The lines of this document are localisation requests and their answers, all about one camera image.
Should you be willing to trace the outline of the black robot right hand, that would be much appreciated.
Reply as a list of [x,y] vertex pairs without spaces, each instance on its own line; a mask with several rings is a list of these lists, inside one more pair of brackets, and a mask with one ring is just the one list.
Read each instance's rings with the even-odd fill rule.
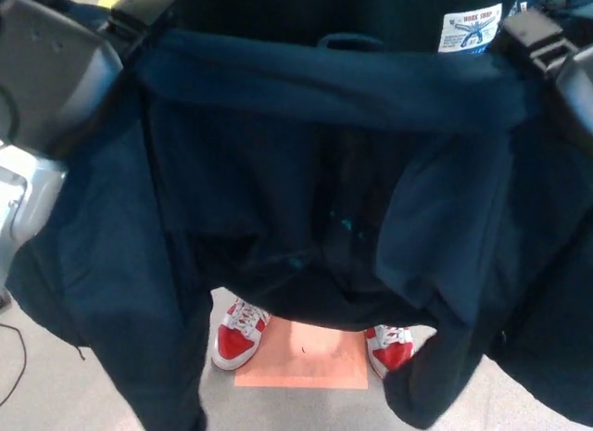
[[537,10],[505,19],[499,50],[546,84],[561,136],[592,154],[592,46],[571,42],[561,26]]

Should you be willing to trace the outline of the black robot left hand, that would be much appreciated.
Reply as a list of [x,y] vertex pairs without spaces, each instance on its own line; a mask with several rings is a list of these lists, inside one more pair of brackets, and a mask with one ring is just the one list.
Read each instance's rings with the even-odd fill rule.
[[60,158],[109,110],[175,0],[1,0],[1,139]]

